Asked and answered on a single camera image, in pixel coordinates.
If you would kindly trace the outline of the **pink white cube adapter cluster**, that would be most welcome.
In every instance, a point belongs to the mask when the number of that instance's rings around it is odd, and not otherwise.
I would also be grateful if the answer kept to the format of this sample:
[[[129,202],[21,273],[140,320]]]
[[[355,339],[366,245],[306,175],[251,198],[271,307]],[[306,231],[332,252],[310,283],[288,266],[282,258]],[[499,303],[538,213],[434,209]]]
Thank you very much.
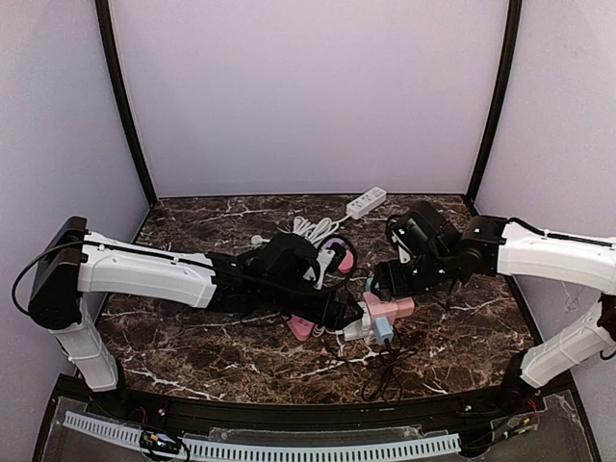
[[[363,340],[367,345],[376,342],[384,346],[393,340],[395,322],[410,317],[415,311],[412,297],[383,301],[371,292],[363,293],[359,306],[363,316],[343,329],[345,342]]]

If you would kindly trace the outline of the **pink triangular power strip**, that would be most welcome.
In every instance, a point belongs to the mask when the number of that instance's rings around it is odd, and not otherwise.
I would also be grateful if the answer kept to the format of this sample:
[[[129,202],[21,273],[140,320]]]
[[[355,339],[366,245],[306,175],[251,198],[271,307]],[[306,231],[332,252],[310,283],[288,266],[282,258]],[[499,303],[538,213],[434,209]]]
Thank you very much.
[[[300,342],[306,342],[310,337],[318,338],[325,332],[323,326],[315,325],[313,322],[297,316],[292,316],[286,321],[286,324]]]

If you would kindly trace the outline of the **pink charger plug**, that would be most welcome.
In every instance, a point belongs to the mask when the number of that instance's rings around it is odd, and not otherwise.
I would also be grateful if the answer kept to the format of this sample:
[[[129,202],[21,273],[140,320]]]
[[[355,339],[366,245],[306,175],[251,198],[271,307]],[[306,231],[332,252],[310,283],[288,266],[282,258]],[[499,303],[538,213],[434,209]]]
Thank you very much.
[[[353,270],[355,265],[355,257],[352,252],[347,249],[345,256],[337,265],[337,271],[341,274],[349,274]]]

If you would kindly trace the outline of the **purple power strip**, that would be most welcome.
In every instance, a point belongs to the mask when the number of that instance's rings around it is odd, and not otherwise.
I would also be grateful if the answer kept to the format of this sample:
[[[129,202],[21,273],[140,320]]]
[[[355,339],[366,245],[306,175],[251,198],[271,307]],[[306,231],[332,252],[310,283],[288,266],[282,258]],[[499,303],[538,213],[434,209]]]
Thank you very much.
[[[345,246],[345,241],[340,237],[329,236],[320,243],[320,248],[332,248],[335,244]]]

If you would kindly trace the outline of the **white power strip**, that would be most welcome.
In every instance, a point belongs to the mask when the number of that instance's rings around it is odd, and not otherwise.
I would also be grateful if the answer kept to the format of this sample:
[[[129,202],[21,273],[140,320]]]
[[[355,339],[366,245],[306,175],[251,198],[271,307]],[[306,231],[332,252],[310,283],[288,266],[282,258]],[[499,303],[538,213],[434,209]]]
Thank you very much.
[[[385,202],[387,192],[380,187],[373,187],[348,202],[346,214],[352,219],[360,219]]]

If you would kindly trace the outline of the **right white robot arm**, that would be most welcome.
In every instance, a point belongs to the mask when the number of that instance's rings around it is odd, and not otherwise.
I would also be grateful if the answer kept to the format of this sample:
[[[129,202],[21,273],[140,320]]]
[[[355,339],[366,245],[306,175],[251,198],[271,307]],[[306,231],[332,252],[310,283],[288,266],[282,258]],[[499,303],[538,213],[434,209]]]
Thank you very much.
[[[377,265],[370,290],[381,300],[430,292],[474,275],[536,278],[564,302],[569,325],[516,354],[502,387],[534,391],[587,359],[615,352],[615,241],[540,229],[519,218],[473,217],[463,230],[410,213],[388,224],[398,255]]]

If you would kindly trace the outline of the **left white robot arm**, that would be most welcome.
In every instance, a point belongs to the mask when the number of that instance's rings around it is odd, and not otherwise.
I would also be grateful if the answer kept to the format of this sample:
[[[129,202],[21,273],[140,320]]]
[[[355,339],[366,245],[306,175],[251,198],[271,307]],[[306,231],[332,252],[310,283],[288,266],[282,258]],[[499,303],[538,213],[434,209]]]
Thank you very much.
[[[83,295],[137,295],[222,313],[273,308],[342,330],[363,310],[343,282],[323,283],[341,257],[293,233],[239,255],[164,251],[109,239],[90,231],[85,218],[71,217],[20,272],[35,277],[27,304],[15,307],[56,338],[92,392],[109,393],[121,387],[120,365]]]

